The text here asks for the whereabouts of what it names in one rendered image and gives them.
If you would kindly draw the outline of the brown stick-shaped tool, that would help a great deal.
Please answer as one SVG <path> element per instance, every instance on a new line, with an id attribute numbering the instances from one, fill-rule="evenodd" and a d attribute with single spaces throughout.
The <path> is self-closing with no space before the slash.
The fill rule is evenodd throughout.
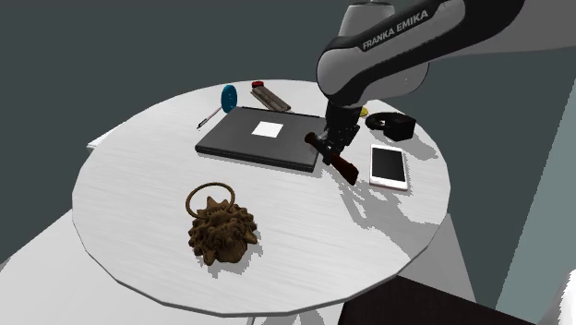
<path id="1" fill-rule="evenodd" d="M 322 155 L 322 161 L 331 165 L 351 185 L 354 186 L 358 177 L 357 168 L 344 160 L 339 154 L 333 152 L 329 145 L 320 140 L 313 132 L 306 134 L 305 142 L 311 145 Z"/>

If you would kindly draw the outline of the white smartphone, black screen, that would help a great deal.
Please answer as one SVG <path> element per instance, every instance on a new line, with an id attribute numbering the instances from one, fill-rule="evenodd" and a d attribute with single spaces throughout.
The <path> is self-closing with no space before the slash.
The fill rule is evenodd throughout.
<path id="1" fill-rule="evenodd" d="M 377 144 L 370 147 L 369 184 L 403 191 L 408 189 L 406 160 L 402 149 Z"/>

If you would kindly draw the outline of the dark grey closed laptop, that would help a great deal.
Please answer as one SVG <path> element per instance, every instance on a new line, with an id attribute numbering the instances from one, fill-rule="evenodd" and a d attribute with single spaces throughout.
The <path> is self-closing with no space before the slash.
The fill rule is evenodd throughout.
<path id="1" fill-rule="evenodd" d="M 305 136 L 324 130 L 326 120 L 309 114 L 234 108 L 195 146 L 198 153 L 303 172 L 313 172 L 318 151 Z"/>

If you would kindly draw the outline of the blue round disc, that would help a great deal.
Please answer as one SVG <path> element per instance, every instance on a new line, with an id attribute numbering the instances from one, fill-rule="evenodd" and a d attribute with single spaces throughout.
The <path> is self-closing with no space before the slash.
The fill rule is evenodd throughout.
<path id="1" fill-rule="evenodd" d="M 237 106 L 237 90 L 234 85 L 226 85 L 221 93 L 221 108 L 228 114 Z"/>

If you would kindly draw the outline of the round white table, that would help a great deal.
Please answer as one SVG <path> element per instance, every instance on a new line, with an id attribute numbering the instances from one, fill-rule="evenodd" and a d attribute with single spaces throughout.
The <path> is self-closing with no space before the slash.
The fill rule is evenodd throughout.
<path id="1" fill-rule="evenodd" d="M 220 86 L 152 105 L 111 132 L 82 166 L 73 223 L 86 251 L 123 286 L 168 307 L 219 317 L 297 314 L 339 304 L 399 273 L 430 243 L 450 199 L 447 164 L 421 127 L 400 143 L 408 189 L 369 184 L 361 128 L 343 157 L 350 186 L 331 167 L 313 173 L 200 155 L 221 120 Z M 258 243 L 238 263 L 206 265 L 188 245 L 187 195 L 221 182 L 254 216 Z"/>

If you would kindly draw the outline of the slim pen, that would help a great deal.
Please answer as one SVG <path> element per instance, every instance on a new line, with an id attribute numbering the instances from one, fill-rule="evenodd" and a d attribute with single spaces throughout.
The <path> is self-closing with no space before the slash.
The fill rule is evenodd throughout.
<path id="1" fill-rule="evenodd" d="M 198 125 L 197 125 L 197 129 L 200 129 L 201 127 L 203 127 L 206 123 L 208 123 L 211 118 L 213 116 L 215 116 L 220 110 L 222 110 L 222 107 L 220 106 L 219 108 L 217 108 L 214 112 L 212 112 L 209 116 L 207 116 L 206 118 L 204 118 Z"/>

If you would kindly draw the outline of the brown lion door knocker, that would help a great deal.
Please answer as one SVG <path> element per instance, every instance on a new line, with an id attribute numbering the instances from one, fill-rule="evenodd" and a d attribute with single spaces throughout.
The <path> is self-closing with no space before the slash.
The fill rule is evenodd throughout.
<path id="1" fill-rule="evenodd" d="M 207 196 L 206 207 L 193 211 L 191 199 L 206 187 L 222 187 L 229 194 L 229 199 L 217 202 Z M 188 245 L 197 257 L 211 266 L 215 261 L 220 263 L 238 263 L 247 252 L 249 245 L 256 245 L 258 229 L 254 216 L 235 203 L 235 192 L 232 187 L 221 182 L 209 182 L 194 188 L 186 197 L 186 212 L 193 218 L 188 230 Z"/>

